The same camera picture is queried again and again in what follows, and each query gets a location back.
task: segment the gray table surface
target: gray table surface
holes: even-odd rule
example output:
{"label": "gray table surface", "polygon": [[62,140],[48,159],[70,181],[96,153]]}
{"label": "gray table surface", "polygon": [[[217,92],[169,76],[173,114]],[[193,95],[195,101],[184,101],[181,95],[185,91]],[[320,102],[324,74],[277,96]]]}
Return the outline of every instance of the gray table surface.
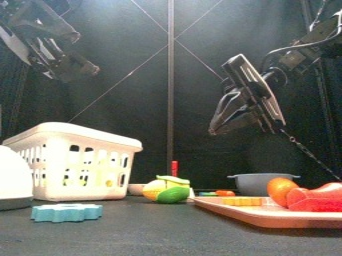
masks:
{"label": "gray table surface", "polygon": [[0,211],[0,255],[342,255],[339,229],[257,228],[192,203],[135,196],[82,203],[102,205],[100,219],[34,222],[30,208]]}

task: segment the pink cutting board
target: pink cutting board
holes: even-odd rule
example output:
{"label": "pink cutting board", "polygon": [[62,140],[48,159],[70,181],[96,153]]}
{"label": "pink cutting board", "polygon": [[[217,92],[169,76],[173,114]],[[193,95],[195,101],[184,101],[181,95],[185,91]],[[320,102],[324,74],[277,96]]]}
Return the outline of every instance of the pink cutting board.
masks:
{"label": "pink cutting board", "polygon": [[261,206],[228,206],[223,197],[195,197],[195,205],[264,228],[342,228],[342,212],[293,212],[276,206],[268,197]]}

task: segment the gray pot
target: gray pot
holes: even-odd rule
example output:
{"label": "gray pot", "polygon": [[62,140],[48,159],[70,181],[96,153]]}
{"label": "gray pot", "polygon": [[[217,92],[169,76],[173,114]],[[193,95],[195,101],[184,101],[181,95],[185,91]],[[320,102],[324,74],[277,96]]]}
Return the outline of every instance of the gray pot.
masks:
{"label": "gray pot", "polygon": [[267,183],[276,177],[289,180],[300,178],[300,176],[287,173],[251,173],[227,176],[227,178],[235,179],[236,188],[243,196],[268,196]]}

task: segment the metal pole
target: metal pole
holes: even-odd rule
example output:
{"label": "metal pole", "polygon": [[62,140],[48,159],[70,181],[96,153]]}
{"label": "metal pole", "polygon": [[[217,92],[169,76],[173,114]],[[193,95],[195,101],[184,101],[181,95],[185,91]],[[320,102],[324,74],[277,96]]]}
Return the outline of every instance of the metal pole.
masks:
{"label": "metal pole", "polygon": [[175,57],[175,33],[173,33],[173,0],[168,0],[168,100],[167,100],[167,174],[171,175],[171,163],[173,160],[173,57]]}
{"label": "metal pole", "polygon": [[[310,25],[314,21],[312,13],[311,13],[311,5],[308,0],[300,0],[300,3],[301,3],[306,29],[307,29],[307,32],[310,32]],[[334,119],[332,119],[331,109],[330,109],[330,100],[328,100],[326,77],[324,77],[323,69],[324,69],[324,63],[320,61],[315,64],[315,75],[316,75],[316,84],[318,84],[319,97],[320,97],[320,105],[323,109],[324,124],[326,124],[326,130],[327,130],[327,139],[328,139],[330,156],[331,156],[330,165],[334,167],[332,169],[340,170],[338,140],[336,140],[336,133],[334,129]]]}

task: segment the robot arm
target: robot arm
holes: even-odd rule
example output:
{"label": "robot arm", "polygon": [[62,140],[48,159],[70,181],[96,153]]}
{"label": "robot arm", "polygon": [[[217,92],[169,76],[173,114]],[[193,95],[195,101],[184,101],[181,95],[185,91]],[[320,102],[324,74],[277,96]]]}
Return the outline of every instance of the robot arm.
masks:
{"label": "robot arm", "polygon": [[42,0],[0,0],[0,37],[18,58],[50,79],[69,82],[98,73],[82,56],[62,49],[80,34]]}
{"label": "robot arm", "polygon": [[[221,65],[232,86],[216,107],[208,128],[211,135],[228,133],[251,124],[257,124],[264,132],[280,131],[285,122],[271,88],[303,75],[320,58],[342,56],[340,31],[342,10],[319,23],[292,46],[267,54],[260,74],[241,54]],[[276,58],[263,71],[265,60],[273,55]]]}

